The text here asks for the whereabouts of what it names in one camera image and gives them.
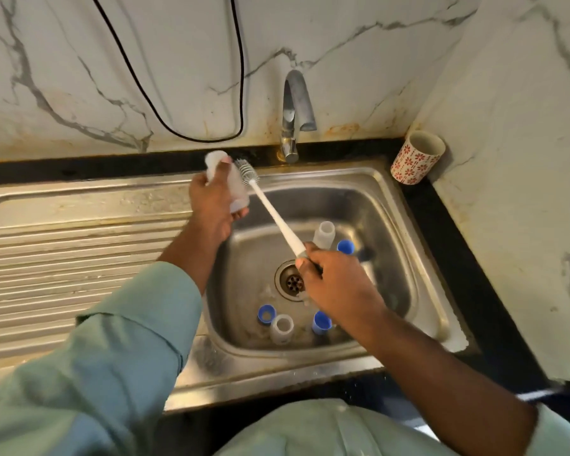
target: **sink drain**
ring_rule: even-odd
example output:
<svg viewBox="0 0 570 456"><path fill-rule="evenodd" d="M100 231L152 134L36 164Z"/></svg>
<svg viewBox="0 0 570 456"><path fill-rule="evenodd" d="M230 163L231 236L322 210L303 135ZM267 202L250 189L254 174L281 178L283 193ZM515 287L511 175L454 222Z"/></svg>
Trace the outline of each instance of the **sink drain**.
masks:
<svg viewBox="0 0 570 456"><path fill-rule="evenodd" d="M295 261L287 261L276 270L275 286L281 296L290 301L301 301L298 293L304 291L304 281L295 267Z"/></svg>

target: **green shirt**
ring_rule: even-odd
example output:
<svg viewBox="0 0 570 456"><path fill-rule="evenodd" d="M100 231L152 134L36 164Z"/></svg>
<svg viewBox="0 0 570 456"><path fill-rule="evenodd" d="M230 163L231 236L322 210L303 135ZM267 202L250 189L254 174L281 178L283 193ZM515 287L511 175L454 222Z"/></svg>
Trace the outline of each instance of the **green shirt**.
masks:
<svg viewBox="0 0 570 456"><path fill-rule="evenodd" d="M158 262L79 316L62 346L0 382L0 455L148 454L201 307L190 277ZM341 400L281 407L219 453L455 454L420 432ZM528 454L570 456L570 424L541 407Z"/></svg>

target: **chrome faucet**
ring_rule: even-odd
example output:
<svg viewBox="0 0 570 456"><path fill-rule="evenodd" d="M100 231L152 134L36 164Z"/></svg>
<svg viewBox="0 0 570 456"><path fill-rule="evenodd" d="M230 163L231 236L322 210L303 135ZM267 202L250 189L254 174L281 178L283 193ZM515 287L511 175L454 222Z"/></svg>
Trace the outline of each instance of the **chrome faucet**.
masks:
<svg viewBox="0 0 570 456"><path fill-rule="evenodd" d="M299 70L292 70L285 78L281 128L281 153L288 163L295 163L299 158L295 147L296 117L300 122L300 131L317 130L317 122L315 122L315 114L312 111L311 98L306 89L304 76Z"/></svg>

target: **backsplash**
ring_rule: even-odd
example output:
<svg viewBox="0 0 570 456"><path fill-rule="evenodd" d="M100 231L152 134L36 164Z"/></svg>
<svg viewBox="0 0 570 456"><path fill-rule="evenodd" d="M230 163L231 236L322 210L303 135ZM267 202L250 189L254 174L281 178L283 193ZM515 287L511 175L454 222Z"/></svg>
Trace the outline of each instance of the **backsplash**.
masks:
<svg viewBox="0 0 570 456"><path fill-rule="evenodd" d="M435 189L547 375L570 379L570 0L483 0L415 126L448 143Z"/></svg>
<svg viewBox="0 0 570 456"><path fill-rule="evenodd" d="M162 117L195 138L238 127L228 0L100 0ZM238 0L245 130L278 143L283 81L304 73L318 131L401 136L479 0ZM206 147L170 135L143 100L91 0L0 0L0 160Z"/></svg>

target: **wire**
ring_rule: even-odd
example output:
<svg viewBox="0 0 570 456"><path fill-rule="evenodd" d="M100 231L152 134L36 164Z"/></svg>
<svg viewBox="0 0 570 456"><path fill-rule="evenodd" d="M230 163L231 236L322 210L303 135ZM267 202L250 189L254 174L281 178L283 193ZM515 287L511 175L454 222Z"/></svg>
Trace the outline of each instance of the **wire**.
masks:
<svg viewBox="0 0 570 456"><path fill-rule="evenodd" d="M139 82L139 79L137 78L137 74L135 73L135 70L133 70L133 66L131 65L131 63L129 61L129 57L127 56L127 53L124 51L123 44L120 42L120 38L118 38L118 35L116 34L116 31L114 30L114 27L112 26L112 22L110 22L110 19L107 17L106 11L103 10L103 7L101 7L98 0L93 0L93 3L97 7L99 14L101 14L101 17L103 18L104 22L106 22L107 28L110 29L110 33L112 34L112 37L114 38L114 41L116 42L116 46L118 46L118 50L120 51L120 54L123 57L124 63L127 65L127 68L129 69L129 72L130 72L131 76L133 77L133 80L135 81L137 88L139 88L139 91L142 93L142 95L146 99L146 102L148 102L148 105L152 109L152 112L154 112L154 115L156 115L156 118L158 118L158 121L165 127L165 129L167 131L169 131L170 133L174 134L177 137L181 137L182 139L185 139L185 140L188 140L191 142L202 142L202 143L207 143L207 144L233 140L234 138L239 137L241 135L241 133L243 132L243 128L245 126L244 120L243 120L243 82L245 81L245 63L244 63L245 58L243 56L243 42L241 40L241 29L239 28L239 19L238 19L238 16L236 14L235 0L230 0L230 9L232 10L232 19L233 19L234 24L235 24L236 42L239 45L239 58L241 60L241 78L239 81L239 83L241 84L240 89L239 89L239 121L241 122L241 125L239 127L239 130L234 135L228 136L228 137L220 137L219 139L197 139L195 137L184 136L183 134L180 134L176 130L172 129L162 119L162 117L159 114L159 111L156 110L156 107L154 106L152 100L148 97L148 93L146 93L142 84Z"/></svg>

